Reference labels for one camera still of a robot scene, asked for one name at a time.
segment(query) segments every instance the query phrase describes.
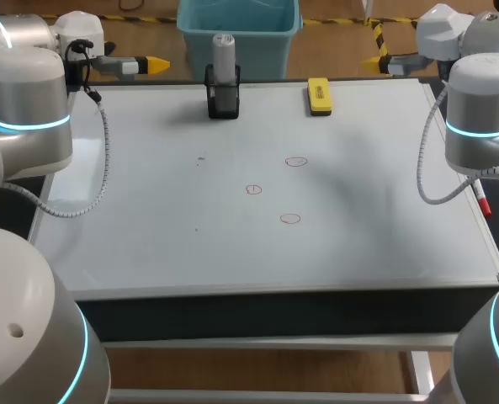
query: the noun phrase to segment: yellow black hazard tape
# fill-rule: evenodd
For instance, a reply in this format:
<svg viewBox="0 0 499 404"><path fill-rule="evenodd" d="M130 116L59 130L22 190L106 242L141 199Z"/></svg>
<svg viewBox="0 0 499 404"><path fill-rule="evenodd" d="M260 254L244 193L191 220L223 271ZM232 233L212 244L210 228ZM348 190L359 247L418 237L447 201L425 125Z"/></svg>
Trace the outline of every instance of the yellow black hazard tape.
<svg viewBox="0 0 499 404"><path fill-rule="evenodd" d="M380 53L380 56L386 56L389 52L387 51L387 46L384 42L384 35L382 34L382 23L380 21L373 20L371 20L370 23L373 28L376 45L378 46L378 53Z"/></svg>
<svg viewBox="0 0 499 404"><path fill-rule="evenodd" d="M156 23L156 24L175 24L176 19L168 17L133 17L124 15L111 15L111 14L97 14L99 19L107 20L117 20L117 21L130 21L130 22L144 22L144 23ZM43 19L58 19L61 14L40 14ZM417 19L370 19L369 23L408 23L417 24ZM365 24L367 21L363 19L304 19L304 25L324 25L324 24Z"/></svg>
<svg viewBox="0 0 499 404"><path fill-rule="evenodd" d="M40 14L43 19L58 19L61 14ZM122 15L110 15L110 14L97 14L99 19L107 19L113 21L130 21L132 23L155 23L155 24L175 24L176 19L171 19L168 17L131 17Z"/></svg>
<svg viewBox="0 0 499 404"><path fill-rule="evenodd" d="M397 17L394 19L304 19L303 24L305 25L323 25L323 24L363 24L367 25L372 23L406 23L413 24L415 21L417 24L418 19L404 19Z"/></svg>

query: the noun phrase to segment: floor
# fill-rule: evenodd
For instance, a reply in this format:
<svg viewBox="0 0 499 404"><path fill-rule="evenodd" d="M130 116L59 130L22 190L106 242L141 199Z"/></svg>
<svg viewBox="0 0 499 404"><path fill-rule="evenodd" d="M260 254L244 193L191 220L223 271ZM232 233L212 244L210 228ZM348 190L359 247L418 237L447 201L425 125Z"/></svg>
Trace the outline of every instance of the floor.
<svg viewBox="0 0 499 404"><path fill-rule="evenodd" d="M123 0L125 7L139 0ZM375 0L378 17L421 16L431 0ZM491 0L448 0L462 13L493 9ZM61 14L75 9L124 16L176 17L178 0L146 0L133 13L117 9L117 0L0 0L1 13ZM362 18L360 0L300 0L304 19ZM106 40L116 43L114 56L159 56L171 62L160 77L190 80L183 37L175 24L103 21ZM416 51L410 24L386 23L391 54ZM373 30L361 24L306 25L293 39L288 78L369 77L361 62L378 56ZM435 75L431 66L425 75ZM92 80L113 80L93 74ZM113 387L265 391L411 392L406 359L397 352L330 352L297 350L109 349ZM435 380L449 367L449 353L433 353Z"/></svg>

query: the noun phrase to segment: blue plastic bin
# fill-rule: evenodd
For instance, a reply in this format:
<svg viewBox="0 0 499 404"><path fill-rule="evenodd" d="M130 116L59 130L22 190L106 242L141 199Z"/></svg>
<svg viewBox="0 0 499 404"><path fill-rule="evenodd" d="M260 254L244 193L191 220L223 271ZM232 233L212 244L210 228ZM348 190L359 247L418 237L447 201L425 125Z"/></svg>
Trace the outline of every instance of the blue plastic bin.
<svg viewBox="0 0 499 404"><path fill-rule="evenodd" d="M212 63L212 38L233 34L242 80L276 80L286 75L290 41L303 27L298 0L180 0L178 29L195 80Z"/></svg>

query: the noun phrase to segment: white marker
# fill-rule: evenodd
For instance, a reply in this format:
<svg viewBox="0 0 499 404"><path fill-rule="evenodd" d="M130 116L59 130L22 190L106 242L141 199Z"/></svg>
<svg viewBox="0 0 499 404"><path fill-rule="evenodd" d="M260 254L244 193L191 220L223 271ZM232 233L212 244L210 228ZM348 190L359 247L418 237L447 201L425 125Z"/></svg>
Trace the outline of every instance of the white marker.
<svg viewBox="0 0 499 404"><path fill-rule="evenodd" d="M477 198L477 202L479 202L479 206L481 207L481 212L484 217L489 217L492 215L491 207L488 205L488 200L486 200L485 191L481 185L481 181L476 179L473 183L474 185L474 193Z"/></svg>
<svg viewBox="0 0 499 404"><path fill-rule="evenodd" d="M236 47L234 37L218 34L212 40L215 84L236 85ZM236 88L216 88L215 108L218 112L236 110Z"/></svg>
<svg viewBox="0 0 499 404"><path fill-rule="evenodd" d="M234 37L218 34L212 40L214 79L217 84L236 84L236 47Z"/></svg>

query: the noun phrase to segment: yellow eraser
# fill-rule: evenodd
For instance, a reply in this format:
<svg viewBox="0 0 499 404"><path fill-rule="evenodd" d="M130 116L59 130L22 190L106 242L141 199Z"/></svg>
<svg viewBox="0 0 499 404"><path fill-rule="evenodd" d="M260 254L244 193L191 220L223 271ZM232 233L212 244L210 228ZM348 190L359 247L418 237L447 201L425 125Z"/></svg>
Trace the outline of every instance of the yellow eraser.
<svg viewBox="0 0 499 404"><path fill-rule="evenodd" d="M327 78L310 78L307 82L311 115L332 114L332 94Z"/></svg>

